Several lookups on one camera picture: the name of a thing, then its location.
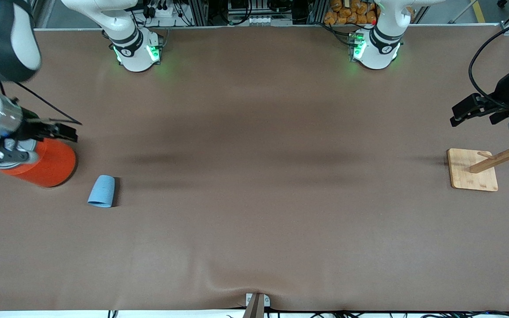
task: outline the black cable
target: black cable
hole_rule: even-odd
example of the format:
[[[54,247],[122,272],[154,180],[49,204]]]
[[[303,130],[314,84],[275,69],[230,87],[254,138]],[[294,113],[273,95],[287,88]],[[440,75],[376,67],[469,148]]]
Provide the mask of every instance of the black cable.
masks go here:
[[[223,20],[225,22],[225,24],[228,24],[229,26],[237,26],[238,24],[246,22],[250,18],[251,14],[253,12],[253,6],[251,4],[251,0],[246,0],[247,5],[245,6],[245,16],[239,22],[229,21],[223,15],[221,3],[224,3],[224,2],[226,2],[226,0],[220,0],[219,1],[218,12],[219,12],[219,15],[221,17],[221,20]]]
[[[69,120],[71,120],[73,123],[77,124],[77,125],[81,125],[81,123],[79,121],[77,121],[74,117],[71,117],[70,115],[66,114],[65,112],[63,112],[62,110],[60,110],[58,107],[52,105],[50,102],[48,102],[46,99],[42,98],[39,94],[31,91],[28,87],[26,87],[25,85],[22,85],[21,83],[19,83],[18,81],[15,81],[14,82],[15,84],[17,84],[18,86],[20,86],[22,89],[24,89],[25,91],[31,93],[32,95],[34,95],[35,97],[37,97],[38,99],[40,99],[42,102],[46,103],[46,105],[50,106],[50,108],[58,111],[59,113],[61,113],[62,115],[64,115],[66,118],[68,118]]]
[[[142,20],[137,20],[137,17],[135,16],[135,12],[131,11],[131,14],[133,15],[133,20],[135,21],[136,25],[139,25],[139,23],[143,26],[145,25],[145,23]]]
[[[321,26],[323,28],[325,28],[325,30],[331,32],[331,33],[334,33],[334,34],[339,34],[339,35],[344,35],[344,36],[349,36],[349,33],[347,32],[341,32],[341,31],[337,31],[337,30],[333,30],[333,27],[331,26],[327,26],[326,24],[323,24],[321,22],[311,22],[310,24],[317,24],[318,26]]]
[[[54,121],[56,123],[71,123],[71,124],[77,124],[77,121],[70,121],[68,119],[56,119],[56,118],[49,118],[49,121]]]
[[[188,17],[186,16],[186,12],[184,11],[184,8],[182,8],[182,3],[180,0],[174,0],[174,8],[176,9],[176,12],[178,12],[178,16],[182,19],[182,21],[186,24],[186,26],[192,27],[192,22],[188,20]]]
[[[472,58],[471,60],[471,64],[469,64],[468,66],[468,78],[471,80],[471,83],[472,85],[475,87],[475,89],[477,90],[477,92],[479,92],[483,97],[485,97],[488,101],[490,102],[493,102],[495,103],[496,105],[500,106],[501,108],[503,109],[506,109],[506,110],[509,110],[509,106],[504,104],[504,103],[500,103],[498,102],[497,100],[493,99],[492,97],[490,97],[486,92],[484,92],[482,90],[482,88],[480,88],[480,86],[476,83],[475,81],[475,77],[472,75],[472,67],[473,65],[475,64],[475,61],[476,59],[479,57],[480,53],[482,52],[482,50],[484,48],[486,48],[487,45],[489,45],[489,43],[491,43],[495,38],[501,36],[502,34],[505,34],[506,32],[509,31],[509,27],[505,28],[504,30],[501,30],[500,32],[498,32],[497,34],[493,35],[491,38],[489,38],[486,42],[484,42],[484,44],[479,48],[479,50],[475,53],[475,56]]]
[[[3,96],[7,96],[5,93],[4,83],[0,81],[0,91]]]
[[[500,310],[486,310],[486,311],[481,311],[481,312],[477,312],[477,313],[474,313],[474,314],[465,314],[465,317],[466,318],[471,318],[471,317],[474,317],[474,316],[479,316],[479,314],[500,314],[502,316],[509,316],[509,312],[503,312],[503,311],[500,311]]]
[[[371,28],[365,28],[364,26],[361,26],[360,24],[351,23],[351,22],[349,22],[349,23],[347,23],[347,24],[351,24],[352,26],[356,26],[356,27],[358,27],[359,29],[363,29],[363,30],[373,30],[373,29],[374,29],[374,27],[371,27]]]
[[[348,312],[346,310],[343,310],[343,314],[349,318],[358,318],[361,314],[353,314],[351,312]]]
[[[336,30],[333,30],[333,28],[329,27],[329,26],[326,26],[325,24],[321,23],[321,22],[311,22],[310,24],[317,24],[319,26],[322,26],[323,28],[325,28],[325,30],[331,32],[335,38],[337,40],[339,40],[339,42],[347,45],[347,46],[356,46],[354,44],[350,44],[349,42],[346,42],[345,40],[343,40],[342,38],[340,38],[339,36],[349,36],[348,33],[345,33],[345,32],[339,32],[339,31],[336,31]]]

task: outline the red cylinder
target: red cylinder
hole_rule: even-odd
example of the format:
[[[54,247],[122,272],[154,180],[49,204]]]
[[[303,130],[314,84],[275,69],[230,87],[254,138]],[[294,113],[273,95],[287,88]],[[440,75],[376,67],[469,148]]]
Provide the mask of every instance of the red cylinder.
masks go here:
[[[1,172],[45,188],[60,185],[72,175],[76,154],[70,146],[56,139],[44,139],[37,141],[34,151],[38,155],[36,163],[1,169]]]

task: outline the blue cup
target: blue cup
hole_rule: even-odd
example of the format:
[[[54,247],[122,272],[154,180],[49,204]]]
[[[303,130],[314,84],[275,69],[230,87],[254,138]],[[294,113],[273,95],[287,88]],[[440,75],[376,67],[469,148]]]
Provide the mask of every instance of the blue cup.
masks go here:
[[[99,208],[111,208],[115,194],[115,178],[110,175],[100,175],[95,181],[87,203]]]

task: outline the wooden mug tree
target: wooden mug tree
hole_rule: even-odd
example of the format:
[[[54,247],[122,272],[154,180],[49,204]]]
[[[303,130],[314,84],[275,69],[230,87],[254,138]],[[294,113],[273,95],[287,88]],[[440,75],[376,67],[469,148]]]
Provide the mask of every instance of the wooden mug tree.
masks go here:
[[[509,161],[509,149],[492,155],[488,151],[451,148],[447,156],[451,186],[455,189],[497,191],[494,167]]]

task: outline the table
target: table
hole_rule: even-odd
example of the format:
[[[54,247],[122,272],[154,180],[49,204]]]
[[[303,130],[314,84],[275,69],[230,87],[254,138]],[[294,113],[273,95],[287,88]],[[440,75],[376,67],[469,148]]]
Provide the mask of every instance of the table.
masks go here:
[[[478,193],[451,189],[444,162],[509,147],[505,123],[448,122],[497,31],[411,27],[372,71],[321,28],[174,30],[141,74],[97,31],[37,32],[27,86],[83,122],[79,166],[55,189],[0,173],[0,310],[226,308],[253,291],[279,310],[509,310],[509,163]],[[475,77],[491,90],[507,72],[501,37]],[[121,180],[115,208],[86,203],[101,174]]]

